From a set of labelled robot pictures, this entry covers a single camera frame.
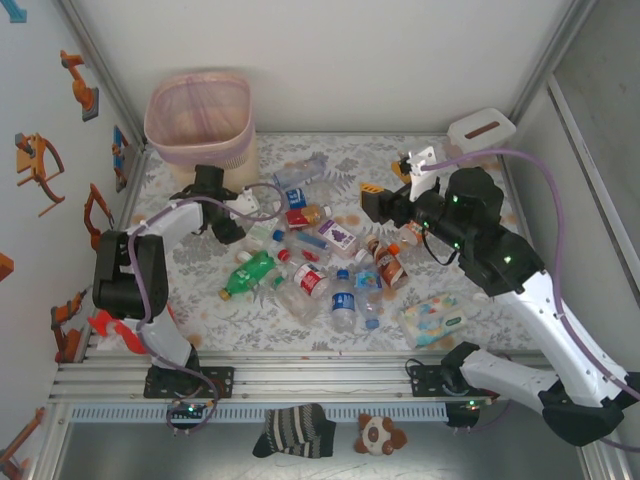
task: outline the red bottle cap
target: red bottle cap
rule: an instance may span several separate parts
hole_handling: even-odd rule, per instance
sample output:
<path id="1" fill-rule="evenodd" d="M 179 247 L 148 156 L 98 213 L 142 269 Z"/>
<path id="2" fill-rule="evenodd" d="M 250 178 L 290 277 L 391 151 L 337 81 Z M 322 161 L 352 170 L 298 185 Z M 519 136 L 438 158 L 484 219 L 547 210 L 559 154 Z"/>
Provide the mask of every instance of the red bottle cap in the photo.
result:
<path id="1" fill-rule="evenodd" d="M 290 258 L 291 254 L 289 253 L 289 250 L 283 249 L 278 252 L 278 260 L 280 260 L 281 262 L 288 262 Z"/>

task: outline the pink trash bin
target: pink trash bin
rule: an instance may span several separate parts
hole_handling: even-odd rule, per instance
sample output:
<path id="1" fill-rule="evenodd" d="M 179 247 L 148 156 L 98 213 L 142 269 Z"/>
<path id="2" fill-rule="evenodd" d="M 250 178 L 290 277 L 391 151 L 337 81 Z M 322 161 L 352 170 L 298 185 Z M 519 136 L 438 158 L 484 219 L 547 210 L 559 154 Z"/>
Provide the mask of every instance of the pink trash bin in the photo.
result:
<path id="1" fill-rule="evenodd" d="M 144 117 L 149 143 L 180 184 L 193 183 L 196 165 L 225 170 L 235 192 L 259 176 L 249 84 L 230 73 L 191 73 L 163 81 Z"/>

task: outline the green soda bottle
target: green soda bottle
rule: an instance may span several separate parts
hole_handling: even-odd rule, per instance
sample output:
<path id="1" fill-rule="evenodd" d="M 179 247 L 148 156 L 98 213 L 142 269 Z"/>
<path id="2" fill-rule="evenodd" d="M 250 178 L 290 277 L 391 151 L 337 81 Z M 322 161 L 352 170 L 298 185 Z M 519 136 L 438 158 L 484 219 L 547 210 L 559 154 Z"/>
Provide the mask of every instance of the green soda bottle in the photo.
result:
<path id="1" fill-rule="evenodd" d="M 256 253 L 253 257 L 250 253 L 240 252 L 238 258 L 244 260 L 244 263 L 234 270 L 229 276 L 227 286 L 218 292 L 225 302 L 233 295 L 253 289 L 276 266 L 276 262 L 265 250 Z"/>

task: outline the floor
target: floor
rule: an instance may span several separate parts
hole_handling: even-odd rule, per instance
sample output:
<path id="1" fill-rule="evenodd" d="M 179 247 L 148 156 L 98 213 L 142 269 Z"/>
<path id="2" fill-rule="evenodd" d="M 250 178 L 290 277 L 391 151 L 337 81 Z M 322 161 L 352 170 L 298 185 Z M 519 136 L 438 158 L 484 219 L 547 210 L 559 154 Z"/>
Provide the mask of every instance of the floor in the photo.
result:
<path id="1" fill-rule="evenodd" d="M 433 145 L 439 159 L 446 158 L 446 137 L 405 136 L 331 136 L 331 135 L 259 135 L 258 154 L 261 178 L 287 162 L 312 155 L 328 157 L 328 169 L 323 181 L 330 185 L 330 203 L 334 219 L 343 223 L 359 237 L 375 234 L 383 241 L 397 241 L 397 231 L 389 222 L 373 224 L 359 206 L 359 184 L 370 182 L 395 190 L 402 182 L 392 173 L 391 162 L 398 158 L 398 150 L 410 145 Z M 481 162 L 497 185 L 503 190 L 504 179 L 495 157 Z M 443 189 L 453 170 L 442 172 Z M 166 164 L 152 154 L 138 196 L 133 221 L 139 222 L 156 213 L 178 187 Z M 505 198 L 502 220 L 507 228 L 517 230 L 510 199 Z M 431 239 L 436 255 L 445 257 L 449 248 Z M 410 275 L 410 282 L 397 292 L 385 292 L 384 314 L 380 328 L 370 331 L 360 318 L 354 333 L 337 334 L 330 326 L 329 304 L 311 325 L 300 325 L 284 310 L 267 288 L 256 294 L 243 295 L 222 302 L 217 291 L 224 286 L 228 275 L 236 268 L 237 244 L 219 244 L 211 232 L 201 236 L 188 235 L 169 255 L 169 303 L 175 312 L 180 332 L 200 350 L 214 351 L 406 351 L 409 350 L 402 330 L 395 320 L 402 309 L 442 293 L 453 293 L 465 303 L 469 325 L 454 335 L 445 337 L 430 348 L 449 350 L 463 340 L 490 349 L 534 350 L 524 327 L 508 306 L 492 303 L 478 304 L 473 295 L 480 290 L 466 279 L 454 265 L 442 267 L 414 247 L 398 256 Z M 328 276 L 335 276 L 338 268 L 350 262 L 332 261 Z M 117 337 L 90 341 L 99 350 L 124 350 L 124 342 Z"/>
<path id="2" fill-rule="evenodd" d="M 491 419 L 493 412 L 484 412 Z M 583 478 L 576 449 L 555 437 L 536 413 L 512 406 L 505 420 L 475 434 L 441 423 L 399 423 L 408 444 L 389 457 L 354 452 L 355 424 L 338 424 L 334 455 L 318 460 L 251 455 L 258 424 L 212 424 L 173 438 L 164 425 L 76 424 L 60 480 L 574 480 Z"/>

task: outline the brown bottle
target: brown bottle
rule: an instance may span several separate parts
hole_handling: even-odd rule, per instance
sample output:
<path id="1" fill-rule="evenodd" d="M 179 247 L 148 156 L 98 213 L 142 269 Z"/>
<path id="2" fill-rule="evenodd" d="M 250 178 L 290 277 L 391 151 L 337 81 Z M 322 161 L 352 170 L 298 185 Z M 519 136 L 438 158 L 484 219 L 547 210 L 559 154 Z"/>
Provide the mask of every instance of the brown bottle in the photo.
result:
<path id="1" fill-rule="evenodd" d="M 396 257 L 391 255 L 389 251 L 382 246 L 380 240 L 375 235 L 369 235 L 365 238 L 367 248 L 373 255 L 378 267 L 378 273 L 389 287 L 398 289 L 409 281 L 409 276 L 405 272 Z"/>

